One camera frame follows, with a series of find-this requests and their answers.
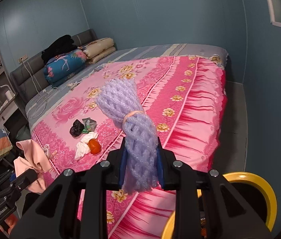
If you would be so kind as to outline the green silver snack wrapper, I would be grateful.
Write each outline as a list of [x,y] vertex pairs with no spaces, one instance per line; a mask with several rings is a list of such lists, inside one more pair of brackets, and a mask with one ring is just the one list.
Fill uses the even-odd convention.
[[97,122],[91,118],[84,118],[82,119],[84,128],[82,133],[87,134],[90,132],[94,132],[97,127]]

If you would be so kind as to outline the white tissue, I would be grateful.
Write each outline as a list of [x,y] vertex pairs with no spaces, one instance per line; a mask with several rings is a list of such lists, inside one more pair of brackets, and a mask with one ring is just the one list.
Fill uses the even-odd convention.
[[85,142],[79,142],[76,145],[76,148],[77,149],[74,157],[75,160],[79,160],[80,158],[84,157],[84,155],[90,153],[90,148],[88,144]]
[[81,138],[81,142],[87,144],[91,139],[96,139],[97,137],[97,132],[89,132]]

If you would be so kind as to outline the grey padded headboard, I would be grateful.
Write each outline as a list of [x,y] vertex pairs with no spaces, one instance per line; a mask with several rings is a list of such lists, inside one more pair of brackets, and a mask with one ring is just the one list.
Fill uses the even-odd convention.
[[56,39],[48,48],[37,53],[10,72],[13,88],[23,103],[27,104],[35,95],[49,86],[44,76],[44,67],[48,60],[57,55],[70,52],[97,39],[93,29],[88,29],[74,36],[64,35]]

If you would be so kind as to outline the purple foam fruit net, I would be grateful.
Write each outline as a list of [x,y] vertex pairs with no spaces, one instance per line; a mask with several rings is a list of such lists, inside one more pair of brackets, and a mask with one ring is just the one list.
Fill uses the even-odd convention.
[[125,133],[127,177],[123,189],[132,194],[158,186],[156,127],[145,113],[137,96],[133,79],[112,79],[105,82],[96,97],[99,109]]

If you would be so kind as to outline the small dark purple plastic bag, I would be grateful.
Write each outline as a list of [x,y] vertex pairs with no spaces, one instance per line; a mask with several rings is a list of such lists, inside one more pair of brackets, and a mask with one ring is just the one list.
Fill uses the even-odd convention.
[[81,135],[83,129],[85,129],[85,126],[83,123],[81,123],[78,119],[74,121],[72,124],[69,133],[74,137],[78,137]]

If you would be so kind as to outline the pink cloth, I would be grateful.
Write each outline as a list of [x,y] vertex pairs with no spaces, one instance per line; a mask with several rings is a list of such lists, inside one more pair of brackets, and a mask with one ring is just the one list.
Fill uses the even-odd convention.
[[24,157],[18,157],[14,160],[16,177],[29,169],[34,170],[37,174],[37,179],[27,187],[27,190],[41,194],[46,190],[43,174],[52,169],[49,158],[40,145],[32,139],[18,141],[16,146],[24,153]]

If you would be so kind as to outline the bed with grey mattress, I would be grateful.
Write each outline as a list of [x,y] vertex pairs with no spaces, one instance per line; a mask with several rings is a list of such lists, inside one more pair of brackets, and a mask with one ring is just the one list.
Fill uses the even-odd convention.
[[168,44],[116,50],[109,38],[53,57],[38,54],[12,71],[32,139],[48,146],[52,169],[89,169],[119,148],[124,133],[97,97],[110,80],[137,85],[141,110],[162,146],[194,169],[243,171],[247,118],[243,87],[220,47]]

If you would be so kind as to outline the orange peel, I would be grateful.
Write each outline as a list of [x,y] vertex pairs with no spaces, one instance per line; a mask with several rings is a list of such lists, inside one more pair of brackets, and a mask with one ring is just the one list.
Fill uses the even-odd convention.
[[90,149],[90,153],[93,155],[96,155],[101,151],[101,145],[97,139],[90,139],[87,145]]

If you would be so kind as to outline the white desk lamp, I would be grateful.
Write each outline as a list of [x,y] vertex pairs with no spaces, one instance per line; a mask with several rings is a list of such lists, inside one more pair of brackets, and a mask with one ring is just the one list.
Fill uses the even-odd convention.
[[4,92],[6,98],[8,101],[14,100],[16,94],[12,91],[11,87],[7,84],[4,85],[0,85],[0,90],[4,90],[6,89],[6,91]]

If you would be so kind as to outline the light blue waste basket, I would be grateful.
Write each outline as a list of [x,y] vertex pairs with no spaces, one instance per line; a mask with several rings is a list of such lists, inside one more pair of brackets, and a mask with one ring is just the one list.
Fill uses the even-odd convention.
[[27,125],[23,126],[16,135],[17,141],[29,140],[31,139],[31,133]]

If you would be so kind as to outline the wall power outlet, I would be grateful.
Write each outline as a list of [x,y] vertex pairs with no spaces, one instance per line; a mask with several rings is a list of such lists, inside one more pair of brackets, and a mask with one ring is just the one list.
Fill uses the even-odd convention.
[[24,55],[18,59],[18,63],[21,64],[22,62],[25,62],[28,59],[28,55]]

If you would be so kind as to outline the beige folded quilt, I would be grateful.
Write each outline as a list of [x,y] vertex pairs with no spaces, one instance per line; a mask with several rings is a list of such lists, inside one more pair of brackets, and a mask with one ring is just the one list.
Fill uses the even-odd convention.
[[82,46],[82,51],[85,53],[88,63],[95,64],[116,51],[115,42],[112,38],[98,39]]

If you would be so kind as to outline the pink floral bed sheet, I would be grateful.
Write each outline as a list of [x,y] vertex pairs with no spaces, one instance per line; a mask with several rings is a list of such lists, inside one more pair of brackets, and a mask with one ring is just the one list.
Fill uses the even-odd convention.
[[34,141],[55,153],[57,171],[90,169],[128,152],[121,189],[106,192],[108,238],[160,238],[175,210],[162,190],[158,149],[208,171],[218,147],[226,95],[218,55],[163,56],[106,64],[36,123]]

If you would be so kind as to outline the yellow rimmed black trash bin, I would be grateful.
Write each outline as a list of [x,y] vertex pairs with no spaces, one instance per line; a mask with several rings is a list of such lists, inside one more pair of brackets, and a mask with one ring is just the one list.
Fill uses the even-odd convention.
[[176,191],[176,208],[162,238],[272,238],[276,196],[256,174],[183,166],[165,187]]

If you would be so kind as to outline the blue floral folded quilt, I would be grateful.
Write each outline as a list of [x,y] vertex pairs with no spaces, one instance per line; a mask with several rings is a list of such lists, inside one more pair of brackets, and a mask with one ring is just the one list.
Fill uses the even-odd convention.
[[58,55],[44,66],[43,73],[52,87],[58,87],[85,68],[87,56],[81,49]]

